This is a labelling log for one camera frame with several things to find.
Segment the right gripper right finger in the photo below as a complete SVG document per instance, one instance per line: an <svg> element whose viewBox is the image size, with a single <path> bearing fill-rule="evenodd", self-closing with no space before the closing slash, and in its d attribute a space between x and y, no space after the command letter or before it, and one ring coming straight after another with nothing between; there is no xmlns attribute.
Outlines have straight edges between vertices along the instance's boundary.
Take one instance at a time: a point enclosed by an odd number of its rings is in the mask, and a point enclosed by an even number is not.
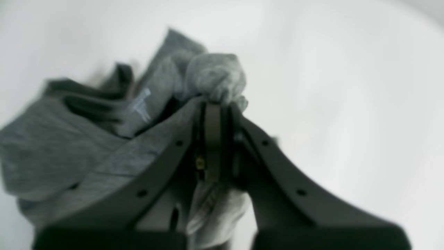
<svg viewBox="0 0 444 250"><path fill-rule="evenodd" d="M328 192L299 170L236 104L233 176L257 222L253 250L410 250L403 229Z"/></svg>

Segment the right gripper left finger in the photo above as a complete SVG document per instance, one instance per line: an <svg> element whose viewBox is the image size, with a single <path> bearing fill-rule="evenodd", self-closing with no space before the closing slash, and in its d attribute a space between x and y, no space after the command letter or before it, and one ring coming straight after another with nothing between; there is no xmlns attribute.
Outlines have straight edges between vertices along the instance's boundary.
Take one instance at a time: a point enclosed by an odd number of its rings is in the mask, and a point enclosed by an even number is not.
<svg viewBox="0 0 444 250"><path fill-rule="evenodd" d="M187 233L193 194L209 177L209 105L161 155L122 188L38 234L35 250L193 250Z"/></svg>

